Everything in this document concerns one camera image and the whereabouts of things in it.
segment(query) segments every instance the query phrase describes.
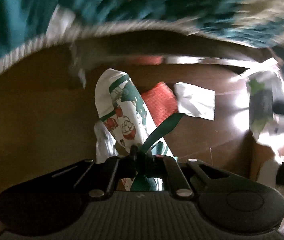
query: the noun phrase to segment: metal screw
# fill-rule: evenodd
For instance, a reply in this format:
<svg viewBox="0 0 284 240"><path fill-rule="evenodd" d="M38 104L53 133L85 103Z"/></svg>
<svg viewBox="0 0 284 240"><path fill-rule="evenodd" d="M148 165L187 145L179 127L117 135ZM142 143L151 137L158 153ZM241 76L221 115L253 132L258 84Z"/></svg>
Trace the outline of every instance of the metal screw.
<svg viewBox="0 0 284 240"><path fill-rule="evenodd" d="M179 197L190 197L193 194L193 192L187 188L181 188L176 191L176 194Z"/></svg>
<svg viewBox="0 0 284 240"><path fill-rule="evenodd" d="M93 189L93 190L90 190L89 196L90 197L94 197L94 198L103 197L104 196L104 191L100 190L100 189Z"/></svg>

